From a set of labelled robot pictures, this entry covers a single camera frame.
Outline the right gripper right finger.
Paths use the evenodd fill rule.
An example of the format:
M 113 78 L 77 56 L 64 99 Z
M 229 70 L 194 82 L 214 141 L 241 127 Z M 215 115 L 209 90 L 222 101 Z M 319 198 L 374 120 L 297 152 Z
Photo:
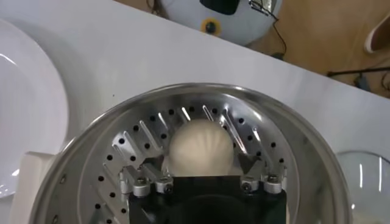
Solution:
M 254 194 L 259 189 L 268 194 L 280 194 L 285 190 L 287 174 L 283 164 L 243 153 L 238 155 L 238 161 L 243 173 L 239 186 L 244 194 Z

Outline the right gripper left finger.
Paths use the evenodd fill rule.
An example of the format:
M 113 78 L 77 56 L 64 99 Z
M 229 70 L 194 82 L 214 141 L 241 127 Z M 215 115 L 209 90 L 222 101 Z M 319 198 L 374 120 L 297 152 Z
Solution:
M 138 168 L 128 165 L 118 174 L 118 185 L 123 195 L 147 197 L 152 188 L 158 194 L 171 194 L 174 179 L 164 158 L 147 158 Z

